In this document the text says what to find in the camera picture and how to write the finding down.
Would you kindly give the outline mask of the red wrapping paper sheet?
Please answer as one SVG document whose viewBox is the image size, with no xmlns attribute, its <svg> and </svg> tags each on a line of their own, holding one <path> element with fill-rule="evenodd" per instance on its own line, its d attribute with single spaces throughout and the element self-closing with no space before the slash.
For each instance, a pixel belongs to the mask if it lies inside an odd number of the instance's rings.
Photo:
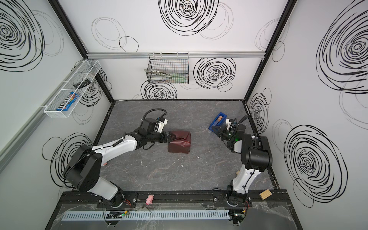
<svg viewBox="0 0 368 230">
<path fill-rule="evenodd" d="M 170 153 L 188 154 L 191 150 L 191 133 L 188 131 L 172 131 L 171 135 L 168 151 Z"/>
</svg>

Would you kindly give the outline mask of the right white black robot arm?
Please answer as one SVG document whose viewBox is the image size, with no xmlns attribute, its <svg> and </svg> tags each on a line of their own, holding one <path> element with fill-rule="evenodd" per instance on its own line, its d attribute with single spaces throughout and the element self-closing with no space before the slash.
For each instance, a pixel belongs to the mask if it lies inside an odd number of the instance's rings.
<svg viewBox="0 0 368 230">
<path fill-rule="evenodd" d="M 241 155 L 241 169 L 227 187 L 227 203 L 236 207 L 248 202 L 248 193 L 256 177 L 272 166 L 272 154 L 263 146 L 261 136 L 245 132 L 245 120 L 228 119 L 224 113 L 219 113 L 209 126 L 209 130 L 225 144 L 227 149 Z"/>
</svg>

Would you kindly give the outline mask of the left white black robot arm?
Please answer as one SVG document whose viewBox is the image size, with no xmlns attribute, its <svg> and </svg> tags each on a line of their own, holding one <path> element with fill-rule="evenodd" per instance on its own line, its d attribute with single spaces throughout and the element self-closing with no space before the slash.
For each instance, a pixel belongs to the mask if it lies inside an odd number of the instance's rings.
<svg viewBox="0 0 368 230">
<path fill-rule="evenodd" d="M 65 180 L 80 192 L 90 192 L 102 197 L 112 208 L 120 207 L 125 195 L 120 187 L 100 176 L 101 167 L 108 161 L 143 148 L 147 143 L 169 143 L 174 135 L 163 131 L 167 111 L 162 108 L 146 112 L 138 128 L 115 141 L 97 146 L 80 146 L 66 166 Z"/>
</svg>

